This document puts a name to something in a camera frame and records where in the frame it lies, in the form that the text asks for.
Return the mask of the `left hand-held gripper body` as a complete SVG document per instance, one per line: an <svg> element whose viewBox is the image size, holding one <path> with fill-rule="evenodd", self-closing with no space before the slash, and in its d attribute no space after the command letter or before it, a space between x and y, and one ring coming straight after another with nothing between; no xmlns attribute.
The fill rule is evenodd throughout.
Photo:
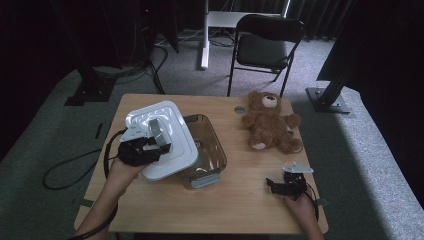
<svg viewBox="0 0 424 240"><path fill-rule="evenodd" d="M138 124L130 124L120 138L117 157L125 164L131 166L140 166L153 163L149 152L152 149L145 150L145 145L141 143L142 137L152 137L147 134Z"/></svg>

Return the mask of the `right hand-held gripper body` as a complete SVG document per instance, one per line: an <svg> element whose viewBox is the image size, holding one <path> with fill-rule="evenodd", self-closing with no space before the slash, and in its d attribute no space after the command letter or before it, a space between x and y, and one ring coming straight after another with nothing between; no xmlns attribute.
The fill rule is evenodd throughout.
<svg viewBox="0 0 424 240"><path fill-rule="evenodd" d="M307 191L307 181L304 174L312 174L313 172L314 170L311 167L296 162L285 166L282 170L284 182L280 185L280 193L298 199L301 194Z"/></svg>

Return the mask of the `white plastic box lid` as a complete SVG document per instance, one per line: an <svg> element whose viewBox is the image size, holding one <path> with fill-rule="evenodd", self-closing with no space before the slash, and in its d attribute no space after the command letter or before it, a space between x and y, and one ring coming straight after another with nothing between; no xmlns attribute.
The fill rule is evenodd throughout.
<svg viewBox="0 0 424 240"><path fill-rule="evenodd" d="M142 174L156 181L192 166L198 156L193 137L178 107L172 101L162 101L131 111L125 119L126 127L138 124L149 136L156 139L157 145L144 149L158 149L170 145L170 152L160 156L158 161L147 166Z"/></svg>

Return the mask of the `clear plastic storage box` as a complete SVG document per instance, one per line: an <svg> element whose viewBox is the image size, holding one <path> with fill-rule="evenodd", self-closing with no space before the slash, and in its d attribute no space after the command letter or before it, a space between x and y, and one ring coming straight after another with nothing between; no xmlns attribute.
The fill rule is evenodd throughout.
<svg viewBox="0 0 424 240"><path fill-rule="evenodd" d="M203 114L185 116L198 156L195 163L178 173L186 188L198 189L220 181L227 157L209 118Z"/></svg>

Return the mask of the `brown teddy bear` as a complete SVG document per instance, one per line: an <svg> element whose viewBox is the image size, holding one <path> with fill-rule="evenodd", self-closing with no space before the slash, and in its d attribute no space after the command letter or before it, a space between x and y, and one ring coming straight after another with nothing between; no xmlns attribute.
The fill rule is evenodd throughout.
<svg viewBox="0 0 424 240"><path fill-rule="evenodd" d="M284 154L298 153L303 142L292 130L301 124L298 114L282 115L282 99L271 92L252 91L248 94L249 110L242 124L251 131L247 144L256 150L278 147Z"/></svg>

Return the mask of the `person's right hand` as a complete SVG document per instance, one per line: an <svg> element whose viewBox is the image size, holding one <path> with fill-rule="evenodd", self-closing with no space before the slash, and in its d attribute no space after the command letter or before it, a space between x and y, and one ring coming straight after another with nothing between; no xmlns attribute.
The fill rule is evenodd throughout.
<svg viewBox="0 0 424 240"><path fill-rule="evenodd" d="M308 194L303 193L297 199L284 196L283 201L299 223L311 224L316 222L315 207Z"/></svg>

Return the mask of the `person's left hand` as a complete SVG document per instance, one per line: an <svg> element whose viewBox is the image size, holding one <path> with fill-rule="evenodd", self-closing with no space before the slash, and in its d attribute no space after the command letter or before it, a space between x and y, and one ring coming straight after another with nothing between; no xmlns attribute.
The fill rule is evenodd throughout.
<svg viewBox="0 0 424 240"><path fill-rule="evenodd" d="M105 184L107 194L114 197L123 195L127 187L138 177L144 168L145 165L134 167L115 158Z"/></svg>

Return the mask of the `black metal stand with base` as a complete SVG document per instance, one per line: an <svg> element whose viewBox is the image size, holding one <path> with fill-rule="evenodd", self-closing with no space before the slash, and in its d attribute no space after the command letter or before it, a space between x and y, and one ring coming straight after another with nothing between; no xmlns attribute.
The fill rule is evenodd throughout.
<svg viewBox="0 0 424 240"><path fill-rule="evenodd" d="M331 80L326 88L306 88L306 93L316 112L338 113L342 115L349 115L351 113L351 110L341 96L341 91L347 83L347 75L350 70L351 67L346 66L340 76L335 80Z"/></svg>
<svg viewBox="0 0 424 240"><path fill-rule="evenodd" d="M113 92L116 78L101 78L90 64L78 34L67 15L61 0L49 0L64 31L70 55L81 77L75 93L68 97L65 106L83 106L86 102L108 102Z"/></svg>

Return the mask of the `black folding chair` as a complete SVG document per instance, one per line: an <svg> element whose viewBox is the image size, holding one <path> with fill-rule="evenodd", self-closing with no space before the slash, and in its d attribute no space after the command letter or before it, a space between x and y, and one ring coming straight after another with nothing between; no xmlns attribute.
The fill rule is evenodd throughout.
<svg viewBox="0 0 424 240"><path fill-rule="evenodd" d="M235 70L273 74L285 72L279 95L285 90L294 55L305 33L304 23L280 16L247 14L236 24L227 95Z"/></svg>

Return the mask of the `white desk frame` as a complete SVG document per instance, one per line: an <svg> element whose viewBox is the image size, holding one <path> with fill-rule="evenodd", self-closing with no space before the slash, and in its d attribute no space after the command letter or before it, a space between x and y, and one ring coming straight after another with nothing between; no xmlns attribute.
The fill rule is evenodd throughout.
<svg viewBox="0 0 424 240"><path fill-rule="evenodd" d="M245 15L248 15L248 12L211 11L209 0L204 0L203 44L200 62L202 69L209 67L209 28L235 28L238 21Z"/></svg>

